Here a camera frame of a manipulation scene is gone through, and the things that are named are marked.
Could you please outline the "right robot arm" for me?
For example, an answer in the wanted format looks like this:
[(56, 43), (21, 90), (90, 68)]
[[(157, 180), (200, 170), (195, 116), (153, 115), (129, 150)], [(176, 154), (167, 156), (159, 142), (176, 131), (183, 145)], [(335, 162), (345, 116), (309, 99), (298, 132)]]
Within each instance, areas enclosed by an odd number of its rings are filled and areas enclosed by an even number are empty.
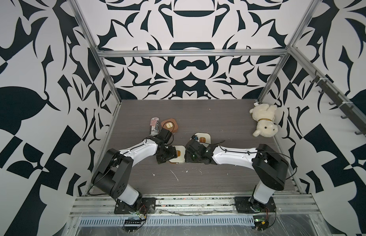
[(220, 144), (204, 144), (193, 136), (185, 149), (186, 162), (227, 164), (254, 170), (260, 181), (249, 198), (252, 208), (266, 207), (276, 191), (284, 190), (289, 163), (282, 154), (266, 144), (246, 149), (230, 148)]

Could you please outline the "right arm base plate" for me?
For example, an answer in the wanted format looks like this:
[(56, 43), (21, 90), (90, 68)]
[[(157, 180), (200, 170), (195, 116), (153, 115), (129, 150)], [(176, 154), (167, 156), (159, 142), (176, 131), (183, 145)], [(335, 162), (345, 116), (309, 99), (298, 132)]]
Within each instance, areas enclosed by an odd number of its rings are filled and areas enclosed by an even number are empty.
[(270, 197), (266, 204), (254, 200), (252, 197), (235, 197), (235, 207), (238, 213), (257, 214), (271, 213), (276, 211), (273, 197)]

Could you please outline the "cream nail kit case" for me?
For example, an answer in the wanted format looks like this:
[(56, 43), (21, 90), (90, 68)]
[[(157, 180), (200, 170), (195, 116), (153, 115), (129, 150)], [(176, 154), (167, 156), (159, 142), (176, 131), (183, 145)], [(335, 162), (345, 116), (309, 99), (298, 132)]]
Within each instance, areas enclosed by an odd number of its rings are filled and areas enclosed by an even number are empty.
[(194, 139), (205, 147), (211, 144), (211, 136), (208, 133), (195, 133)]
[(185, 154), (186, 154), (186, 148), (181, 145), (174, 146), (176, 149), (177, 157), (169, 160), (172, 164), (183, 164), (185, 163)]

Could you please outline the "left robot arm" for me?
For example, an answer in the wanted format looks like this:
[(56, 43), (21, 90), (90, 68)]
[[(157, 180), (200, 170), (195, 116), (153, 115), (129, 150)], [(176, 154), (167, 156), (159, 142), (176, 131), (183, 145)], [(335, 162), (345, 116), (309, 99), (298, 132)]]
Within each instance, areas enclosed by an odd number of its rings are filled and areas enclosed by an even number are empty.
[(163, 128), (158, 134), (149, 136), (132, 147), (108, 150), (92, 176), (92, 187), (97, 187), (113, 199), (138, 210), (142, 194), (128, 183), (132, 168), (147, 157), (154, 156), (158, 164), (176, 158), (176, 148), (169, 143), (172, 140), (172, 132)]

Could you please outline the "brown nail kit case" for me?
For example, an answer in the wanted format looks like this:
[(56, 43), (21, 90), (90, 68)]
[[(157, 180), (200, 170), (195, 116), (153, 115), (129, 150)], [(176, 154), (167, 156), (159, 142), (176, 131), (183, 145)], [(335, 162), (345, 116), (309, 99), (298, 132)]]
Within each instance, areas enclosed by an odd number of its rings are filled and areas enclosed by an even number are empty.
[(178, 132), (179, 126), (174, 118), (166, 119), (161, 122), (161, 127), (169, 130), (172, 134)]

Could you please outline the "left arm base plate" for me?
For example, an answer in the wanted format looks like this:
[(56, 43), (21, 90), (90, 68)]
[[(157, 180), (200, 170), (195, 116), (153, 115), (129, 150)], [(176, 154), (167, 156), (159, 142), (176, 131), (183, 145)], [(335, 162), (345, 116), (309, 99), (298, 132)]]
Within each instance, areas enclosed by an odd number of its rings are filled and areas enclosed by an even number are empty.
[(139, 198), (133, 205), (128, 205), (124, 201), (119, 199), (116, 200), (114, 213), (115, 214), (131, 214), (131, 213), (140, 213), (140, 214), (148, 214), (154, 213), (156, 206), (156, 198)]

